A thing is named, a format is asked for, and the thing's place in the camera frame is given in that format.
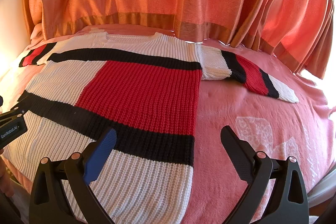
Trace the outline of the person's left hand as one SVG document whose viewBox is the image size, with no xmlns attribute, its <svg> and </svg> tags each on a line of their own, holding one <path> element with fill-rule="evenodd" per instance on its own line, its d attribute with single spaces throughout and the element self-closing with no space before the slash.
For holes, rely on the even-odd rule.
<svg viewBox="0 0 336 224">
<path fill-rule="evenodd" d="M 0 158 L 0 190 L 7 197 L 14 195 L 13 186 L 6 170 L 6 164 L 2 158 Z"/>
</svg>

